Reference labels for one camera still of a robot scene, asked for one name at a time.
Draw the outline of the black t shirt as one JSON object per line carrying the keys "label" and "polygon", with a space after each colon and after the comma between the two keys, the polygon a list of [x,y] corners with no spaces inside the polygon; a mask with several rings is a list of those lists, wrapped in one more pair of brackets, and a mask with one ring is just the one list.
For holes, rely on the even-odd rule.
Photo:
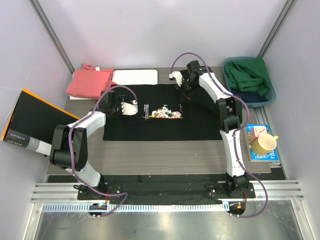
{"label": "black t shirt", "polygon": [[[115,88],[126,102],[137,99],[135,115],[119,115],[104,127],[104,141],[209,141],[221,140],[218,108],[209,94],[197,87],[186,99],[174,84],[132,84]],[[181,118],[156,118],[151,113],[167,107]]]}

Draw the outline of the green t shirt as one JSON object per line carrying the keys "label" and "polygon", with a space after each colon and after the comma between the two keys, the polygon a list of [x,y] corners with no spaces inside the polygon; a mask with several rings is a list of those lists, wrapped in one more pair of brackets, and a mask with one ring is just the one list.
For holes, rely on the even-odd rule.
{"label": "green t shirt", "polygon": [[224,70],[231,89],[260,97],[271,89],[271,80],[261,57],[228,61]]}

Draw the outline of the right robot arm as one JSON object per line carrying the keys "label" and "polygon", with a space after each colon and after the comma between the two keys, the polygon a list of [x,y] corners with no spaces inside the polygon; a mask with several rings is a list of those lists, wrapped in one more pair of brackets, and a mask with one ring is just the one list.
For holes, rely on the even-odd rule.
{"label": "right robot arm", "polygon": [[206,91],[217,107],[220,135],[224,144],[227,168],[225,192],[233,198],[240,197],[249,187],[245,170],[240,128],[243,120],[242,104],[216,78],[208,67],[200,66],[197,60],[187,64],[188,76],[181,71],[171,71],[169,79],[176,82],[176,89],[187,99],[193,91],[201,87]]}

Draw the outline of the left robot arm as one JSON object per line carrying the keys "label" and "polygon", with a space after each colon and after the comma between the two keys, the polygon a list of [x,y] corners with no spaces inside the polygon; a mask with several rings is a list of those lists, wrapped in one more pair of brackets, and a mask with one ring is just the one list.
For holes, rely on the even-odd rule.
{"label": "left robot arm", "polygon": [[106,195],[107,188],[103,175],[88,162],[88,137],[104,127],[108,120],[122,114],[124,100],[123,95],[117,95],[113,90],[104,93],[87,115],[69,125],[59,124],[54,129],[50,163],[71,173],[97,200]]}

